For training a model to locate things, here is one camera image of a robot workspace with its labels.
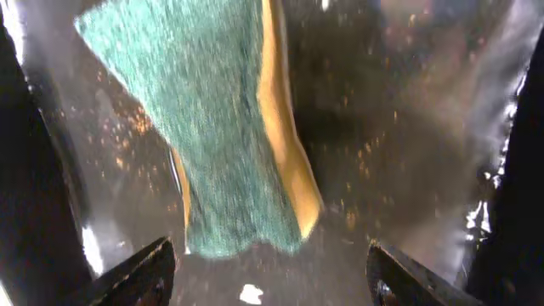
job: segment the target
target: sponge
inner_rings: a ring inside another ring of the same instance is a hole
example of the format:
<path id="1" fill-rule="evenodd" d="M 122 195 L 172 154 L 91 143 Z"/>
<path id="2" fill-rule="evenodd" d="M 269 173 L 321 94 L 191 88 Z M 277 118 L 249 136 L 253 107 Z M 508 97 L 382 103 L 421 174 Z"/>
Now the sponge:
<path id="1" fill-rule="evenodd" d="M 294 129 L 275 0 L 109 0 L 78 19 L 175 151 L 186 246 L 293 253 L 322 206 Z"/>

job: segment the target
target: white debris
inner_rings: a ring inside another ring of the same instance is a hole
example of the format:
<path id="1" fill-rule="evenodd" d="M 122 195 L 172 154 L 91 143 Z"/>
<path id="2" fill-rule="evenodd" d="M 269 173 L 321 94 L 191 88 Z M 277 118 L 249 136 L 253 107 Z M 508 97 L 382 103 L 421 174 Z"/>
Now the white debris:
<path id="1" fill-rule="evenodd" d="M 252 284 L 245 284 L 241 289 L 240 300 L 251 305 L 261 304 L 263 291 Z"/>

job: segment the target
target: stainless steel surface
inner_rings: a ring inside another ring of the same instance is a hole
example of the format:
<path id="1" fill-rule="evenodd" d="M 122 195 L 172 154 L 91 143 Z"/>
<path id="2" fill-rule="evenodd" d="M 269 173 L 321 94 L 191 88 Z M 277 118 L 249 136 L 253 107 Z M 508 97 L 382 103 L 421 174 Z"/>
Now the stainless steel surface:
<path id="1" fill-rule="evenodd" d="M 326 211 L 294 257 L 255 246 L 217 262 L 184 255 L 169 149 L 75 32 L 96 3 L 8 1 L 97 275 L 170 235 L 172 304 L 239 304 L 253 284 L 264 305 L 361 305 L 380 237 L 464 283 L 471 244 L 485 238 L 475 229 L 489 230 L 539 1 L 284 0 L 297 130 Z"/>

